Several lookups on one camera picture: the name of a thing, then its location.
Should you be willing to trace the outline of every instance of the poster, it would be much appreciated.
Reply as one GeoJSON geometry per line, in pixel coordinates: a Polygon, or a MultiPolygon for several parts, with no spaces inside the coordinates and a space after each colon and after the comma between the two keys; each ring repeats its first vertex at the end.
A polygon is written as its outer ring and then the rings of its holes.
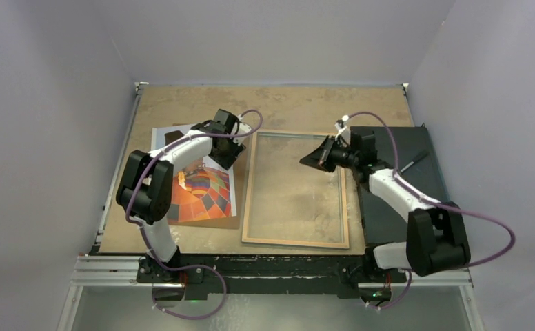
{"type": "MultiPolygon", "coordinates": [[[[193,125],[152,129],[152,150],[176,141],[193,125]]],[[[172,179],[169,224],[236,216],[233,167],[223,169],[209,156],[179,171],[172,179]]]]}

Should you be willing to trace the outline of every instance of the white wall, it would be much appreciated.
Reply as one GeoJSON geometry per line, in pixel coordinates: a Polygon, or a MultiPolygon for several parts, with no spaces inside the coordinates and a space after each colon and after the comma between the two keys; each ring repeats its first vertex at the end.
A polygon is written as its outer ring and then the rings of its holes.
{"type": "Polygon", "coordinates": [[[454,0],[97,0],[134,80],[410,81],[454,0]]]}
{"type": "Polygon", "coordinates": [[[0,330],[54,330],[132,81],[90,1],[0,0],[0,330]]]}
{"type": "MultiPolygon", "coordinates": [[[[460,0],[408,98],[426,122],[455,202],[517,233],[505,257],[472,269],[488,330],[535,330],[535,0],[460,0]]],[[[504,230],[468,219],[474,258],[504,230]]]]}

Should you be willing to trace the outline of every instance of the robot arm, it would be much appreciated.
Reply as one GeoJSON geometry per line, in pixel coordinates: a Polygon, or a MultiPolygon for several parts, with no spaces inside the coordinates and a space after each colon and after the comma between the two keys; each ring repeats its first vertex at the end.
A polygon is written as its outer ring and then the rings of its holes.
{"type": "Polygon", "coordinates": [[[470,250],[462,216],[423,203],[418,198],[425,197],[422,192],[377,158],[373,132],[355,134],[345,124],[348,119],[345,116],[338,120],[335,126],[339,133],[327,137],[300,163],[326,172],[333,172],[337,166],[351,169],[359,184],[389,204],[407,223],[405,243],[386,243],[369,251],[374,267],[403,268],[425,276],[466,265],[470,250]],[[435,234],[435,229],[442,233],[435,234]]]}
{"type": "Polygon", "coordinates": [[[145,167],[161,151],[165,154],[147,174],[149,183],[143,183],[137,192],[130,215],[141,223],[152,249],[162,262],[168,262],[177,250],[166,221],[161,221],[172,199],[172,178],[193,161],[209,156],[225,169],[231,168],[237,157],[245,150],[245,137],[196,137],[199,134],[244,134],[252,129],[225,110],[217,111],[213,120],[198,123],[180,140],[189,139],[176,147],[168,146],[145,153],[135,150],[130,153],[116,194],[116,202],[127,210],[138,180],[145,167]]]}

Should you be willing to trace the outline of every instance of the floor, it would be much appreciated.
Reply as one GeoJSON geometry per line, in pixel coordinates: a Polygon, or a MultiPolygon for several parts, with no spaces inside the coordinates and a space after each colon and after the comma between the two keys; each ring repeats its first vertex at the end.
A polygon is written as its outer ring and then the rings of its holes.
{"type": "MultiPolygon", "coordinates": [[[[217,109],[222,108],[239,114],[247,109],[257,109],[264,117],[263,127],[295,132],[334,132],[334,122],[344,114],[360,110],[377,113],[390,126],[411,126],[412,120],[403,91],[400,88],[324,88],[324,87],[183,87],[148,86],[145,88],[126,151],[150,150],[152,129],[173,126],[178,123],[198,123],[211,119],[217,109]]],[[[251,125],[257,124],[253,115],[245,118],[251,125]]],[[[370,117],[356,117],[351,125],[378,126],[370,117]]],[[[266,190],[277,190],[276,182],[266,190]]],[[[356,204],[356,188],[347,176],[347,209],[349,221],[348,250],[334,248],[299,248],[282,245],[265,245],[241,242],[241,227],[236,229],[202,228],[171,225],[174,240],[182,252],[190,253],[231,253],[231,254],[362,254],[365,249],[363,229],[356,204]]],[[[284,219],[286,213],[281,208],[262,208],[262,219],[269,219],[265,213],[271,212],[274,219],[284,219]]],[[[322,223],[315,217],[313,228],[322,223]]],[[[334,237],[338,226],[326,222],[327,233],[319,236],[334,237]]],[[[285,222],[282,233],[286,238],[304,239],[306,223],[294,226],[285,222]]],[[[114,201],[107,215],[107,223],[100,252],[142,253],[145,246],[134,225],[127,224],[123,209],[114,201]]]]}

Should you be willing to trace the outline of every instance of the wooden picture frame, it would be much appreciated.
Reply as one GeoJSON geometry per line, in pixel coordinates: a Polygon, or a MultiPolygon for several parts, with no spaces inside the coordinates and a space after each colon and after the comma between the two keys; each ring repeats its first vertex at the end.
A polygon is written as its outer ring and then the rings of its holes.
{"type": "MultiPolygon", "coordinates": [[[[268,238],[257,238],[250,236],[250,220],[252,209],[253,209],[253,194],[254,194],[254,181],[256,176],[256,165],[257,165],[257,143],[260,137],[289,137],[291,139],[313,139],[316,137],[318,139],[324,140],[328,135],[327,133],[322,132],[293,132],[293,131],[284,131],[284,130],[259,130],[254,133],[250,142],[250,160],[248,166],[248,180],[245,189],[245,203],[243,206],[243,231],[241,235],[241,241],[244,243],[262,243],[270,245],[291,245],[291,246],[303,246],[303,247],[315,247],[315,248],[338,248],[338,249],[348,249],[350,246],[349,243],[349,224],[348,224],[348,211],[347,211],[347,188],[346,188],[346,178],[345,178],[345,169],[338,167],[335,171],[338,172],[339,180],[339,219],[341,228],[341,242],[332,243],[324,241],[302,241],[302,240],[289,240],[289,239],[268,239],[268,238]]],[[[300,153],[308,154],[311,150],[302,150],[300,153]]]]}

